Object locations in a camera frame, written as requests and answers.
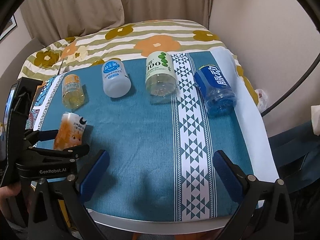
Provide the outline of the orange dragon label cup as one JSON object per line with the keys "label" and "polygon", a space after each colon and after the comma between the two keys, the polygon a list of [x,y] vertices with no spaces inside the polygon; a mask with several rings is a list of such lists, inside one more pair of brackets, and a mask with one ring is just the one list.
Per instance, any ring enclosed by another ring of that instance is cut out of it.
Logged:
{"label": "orange dragon label cup", "polygon": [[87,125],[87,120],[75,113],[62,115],[59,131],[54,140],[54,150],[64,149],[82,144],[82,136]]}

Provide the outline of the yellow orange label cup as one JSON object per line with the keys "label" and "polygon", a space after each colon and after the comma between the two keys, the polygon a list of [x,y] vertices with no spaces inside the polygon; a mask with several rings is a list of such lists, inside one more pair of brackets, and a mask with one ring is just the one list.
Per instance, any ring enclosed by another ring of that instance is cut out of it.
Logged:
{"label": "yellow orange label cup", "polygon": [[75,74],[68,74],[63,79],[62,103],[68,109],[77,109],[84,104],[85,96],[80,78]]}

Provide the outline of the white blue label cup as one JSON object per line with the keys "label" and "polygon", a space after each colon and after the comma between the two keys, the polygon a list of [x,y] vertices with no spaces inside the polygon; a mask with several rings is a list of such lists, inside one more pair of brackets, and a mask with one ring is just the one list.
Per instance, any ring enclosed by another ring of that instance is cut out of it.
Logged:
{"label": "white blue label cup", "polygon": [[131,89],[131,80],[120,60],[108,60],[101,68],[103,90],[110,98],[121,98]]}

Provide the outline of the green C100 label cup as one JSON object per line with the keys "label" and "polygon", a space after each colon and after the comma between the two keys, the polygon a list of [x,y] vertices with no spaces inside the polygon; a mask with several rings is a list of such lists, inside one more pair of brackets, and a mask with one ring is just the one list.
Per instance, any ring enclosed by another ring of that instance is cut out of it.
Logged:
{"label": "green C100 label cup", "polygon": [[151,53],[146,60],[145,88],[152,104],[169,103],[177,95],[177,77],[171,55]]}

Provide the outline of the grey headboard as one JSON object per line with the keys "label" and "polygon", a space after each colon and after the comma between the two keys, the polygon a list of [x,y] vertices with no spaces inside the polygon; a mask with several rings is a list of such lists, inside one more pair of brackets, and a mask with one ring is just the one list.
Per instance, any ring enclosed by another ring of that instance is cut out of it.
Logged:
{"label": "grey headboard", "polygon": [[1,86],[7,87],[13,84],[19,75],[19,72],[27,59],[32,53],[44,48],[44,45],[37,39],[33,38],[22,50],[14,57],[7,69],[1,76]]}

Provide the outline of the blue patterned tablecloth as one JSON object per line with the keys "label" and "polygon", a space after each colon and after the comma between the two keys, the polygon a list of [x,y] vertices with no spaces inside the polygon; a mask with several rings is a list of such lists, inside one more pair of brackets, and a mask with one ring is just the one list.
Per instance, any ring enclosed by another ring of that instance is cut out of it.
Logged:
{"label": "blue patterned tablecloth", "polygon": [[[246,174],[278,179],[261,115],[225,48],[172,57],[177,98],[151,103],[145,88],[145,59],[124,63],[131,90],[122,98],[103,91],[101,66],[76,70],[86,104],[83,142],[91,154],[104,149],[110,165],[86,207],[105,215],[153,222],[180,222],[231,215],[237,208],[212,165],[222,150]],[[194,73],[216,65],[237,98],[230,113],[210,118]]]}

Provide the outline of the floral striped bed quilt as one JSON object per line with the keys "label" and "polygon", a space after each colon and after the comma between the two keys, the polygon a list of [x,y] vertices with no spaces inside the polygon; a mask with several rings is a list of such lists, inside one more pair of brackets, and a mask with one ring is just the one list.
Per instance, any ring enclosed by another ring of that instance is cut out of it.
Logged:
{"label": "floral striped bed quilt", "polygon": [[18,77],[47,81],[58,72],[102,64],[110,59],[132,60],[155,51],[190,53],[224,47],[220,38],[189,20],[149,20],[72,36],[28,53]]}

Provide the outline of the beige curtain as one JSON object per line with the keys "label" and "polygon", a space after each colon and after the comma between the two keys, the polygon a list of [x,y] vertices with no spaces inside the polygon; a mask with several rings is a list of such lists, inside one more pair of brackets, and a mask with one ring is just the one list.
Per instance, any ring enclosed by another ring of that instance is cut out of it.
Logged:
{"label": "beige curtain", "polygon": [[32,38],[49,45],[101,29],[146,20],[209,24],[213,0],[25,0],[20,6]]}

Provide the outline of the framed wall picture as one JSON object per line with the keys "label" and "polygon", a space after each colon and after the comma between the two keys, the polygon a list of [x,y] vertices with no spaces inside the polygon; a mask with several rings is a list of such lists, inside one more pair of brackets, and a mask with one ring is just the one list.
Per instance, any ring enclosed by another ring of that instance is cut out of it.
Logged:
{"label": "framed wall picture", "polygon": [[1,33],[0,41],[3,40],[16,27],[17,23],[15,20],[15,16],[13,15],[11,19],[8,21],[7,25],[5,26],[3,32]]}

